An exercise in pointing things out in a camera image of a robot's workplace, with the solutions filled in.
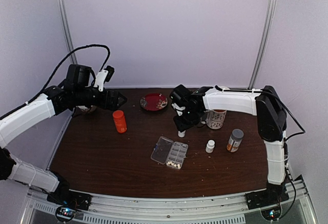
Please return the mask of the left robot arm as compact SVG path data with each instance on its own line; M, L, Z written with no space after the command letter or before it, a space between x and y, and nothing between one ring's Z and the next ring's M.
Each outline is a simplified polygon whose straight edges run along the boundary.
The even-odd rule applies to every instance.
M30 165L13 156L7 145L39 122L77 107L98 107L117 111L127 102L119 91L104 88L114 73L107 66L95 74L91 67L71 64L66 78L58 86L45 88L33 101L1 118L1 180L14 180L40 188L63 206L70 205L74 195L68 182L49 170Z

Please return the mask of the small white pill bottle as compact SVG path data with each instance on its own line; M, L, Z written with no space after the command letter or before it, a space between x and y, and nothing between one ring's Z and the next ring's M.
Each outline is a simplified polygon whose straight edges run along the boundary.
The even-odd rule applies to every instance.
M212 153L215 148L215 141L214 140L208 140L207 145L206 145L206 152L207 153Z

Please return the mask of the aluminium frame post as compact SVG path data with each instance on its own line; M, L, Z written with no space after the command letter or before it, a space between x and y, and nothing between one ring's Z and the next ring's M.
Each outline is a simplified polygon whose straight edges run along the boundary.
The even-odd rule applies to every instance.
M59 13L61 17L61 23L64 32L65 43L68 52L73 51L75 48L73 46L72 36L69 28L69 21L66 12L65 0L57 0Z
M259 44L259 49L257 52L257 57L255 61L255 65L253 68L252 76L248 85L249 89L253 89L256 84L256 80L260 71L260 67L265 55L265 49L267 47L269 35L270 35L270 30L271 26L273 23L274 15L275 15L275 10L276 10L276 5L277 5L277 0L268 0L268 5L267 5L267 10L266 10L266 16L264 20L264 26L263 26L263 31L262 31L262 36Z

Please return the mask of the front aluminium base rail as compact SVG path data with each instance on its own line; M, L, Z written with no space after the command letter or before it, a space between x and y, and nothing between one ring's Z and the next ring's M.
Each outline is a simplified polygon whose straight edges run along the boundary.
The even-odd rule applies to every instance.
M132 198L92 194L88 210L80 210L68 223L319 223L303 179L286 184L287 201L277 206L250 209L246 193L196 198ZM29 189L18 223L61 223L58 204L40 190ZM262 213L281 207L283 218L266 220Z

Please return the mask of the left aluminium frame post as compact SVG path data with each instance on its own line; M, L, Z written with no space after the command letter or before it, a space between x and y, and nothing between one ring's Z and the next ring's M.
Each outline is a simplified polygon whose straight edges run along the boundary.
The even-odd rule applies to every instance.
M59 13L61 17L61 23L64 32L65 43L68 52L73 51L75 48L73 46L72 36L69 28L69 21L66 12L65 0L57 0Z

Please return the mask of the cream textured mug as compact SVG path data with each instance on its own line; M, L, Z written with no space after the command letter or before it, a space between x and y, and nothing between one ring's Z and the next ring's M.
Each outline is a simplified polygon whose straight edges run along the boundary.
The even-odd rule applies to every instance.
M225 86L218 86L220 89L222 89L222 90L230 90L230 88L228 88L228 87L225 87Z

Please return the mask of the white pills in organizer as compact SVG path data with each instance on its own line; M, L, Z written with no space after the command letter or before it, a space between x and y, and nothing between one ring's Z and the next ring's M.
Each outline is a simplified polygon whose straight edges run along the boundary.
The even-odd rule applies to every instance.
M170 167L173 167L173 168L178 168L178 169L181 168L181 164L176 164L176 163L173 162L173 161L168 161L168 162L167 162L167 166L170 166Z

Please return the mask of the amber bottle grey cap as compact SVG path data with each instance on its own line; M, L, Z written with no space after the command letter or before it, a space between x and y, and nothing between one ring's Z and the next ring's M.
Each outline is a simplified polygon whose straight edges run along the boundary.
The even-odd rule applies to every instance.
M227 143L227 150L231 153L237 152L243 140L244 132L241 129L234 129Z

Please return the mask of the orange pill bottle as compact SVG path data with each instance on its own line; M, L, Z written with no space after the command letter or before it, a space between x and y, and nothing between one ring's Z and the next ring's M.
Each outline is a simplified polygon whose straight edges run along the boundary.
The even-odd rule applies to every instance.
M122 110L117 110L113 112L112 116L117 132L125 133L127 131L127 123L124 112Z

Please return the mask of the right aluminium frame post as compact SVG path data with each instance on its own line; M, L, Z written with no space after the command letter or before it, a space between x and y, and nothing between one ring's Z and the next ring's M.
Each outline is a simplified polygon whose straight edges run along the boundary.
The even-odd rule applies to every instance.
M259 49L257 52L257 57L255 61L255 65L253 68L252 76L248 85L249 89L253 89L256 84L256 80L260 71L260 67L265 55L265 49L267 47L269 35L270 35L270 30L271 26L273 23L274 15L275 15L275 10L276 10L276 5L277 5L277 0L268 0L268 5L267 5L267 10L266 10L266 16L264 20L264 26L263 26L263 31L262 31L262 36L259 44Z

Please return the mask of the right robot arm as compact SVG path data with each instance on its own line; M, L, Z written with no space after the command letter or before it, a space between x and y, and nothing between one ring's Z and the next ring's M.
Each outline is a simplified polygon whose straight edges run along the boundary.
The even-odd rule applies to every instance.
M210 112L228 111L237 125L250 122L227 137L225 165L247 185L263 176L266 190L262 198L267 204L274 204L282 196L288 167L287 109L272 86L252 90L215 86L191 91L179 85L170 99L177 113L173 120L181 135L202 123Z

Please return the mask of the red floral plate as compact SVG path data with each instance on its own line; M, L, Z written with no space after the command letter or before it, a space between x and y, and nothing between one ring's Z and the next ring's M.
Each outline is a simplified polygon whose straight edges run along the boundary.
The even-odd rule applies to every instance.
M146 111L160 111L168 105L167 97L162 93L150 93L140 99L140 106Z

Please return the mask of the floral mug yellow inside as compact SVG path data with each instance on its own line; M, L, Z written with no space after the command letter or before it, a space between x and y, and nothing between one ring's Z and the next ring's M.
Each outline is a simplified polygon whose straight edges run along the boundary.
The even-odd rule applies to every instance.
M221 129L227 114L227 110L210 110L206 112L204 121L207 127L213 130Z

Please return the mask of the clear plastic pill organizer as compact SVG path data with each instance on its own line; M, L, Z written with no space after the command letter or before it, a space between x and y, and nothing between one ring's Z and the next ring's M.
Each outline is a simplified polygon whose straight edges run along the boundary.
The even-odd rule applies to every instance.
M154 147L154 150L151 154L151 159L161 165L166 166L168 161L173 161L176 164L181 164L182 168L183 162L187 156L188 147L189 146L187 144L173 141L161 136Z

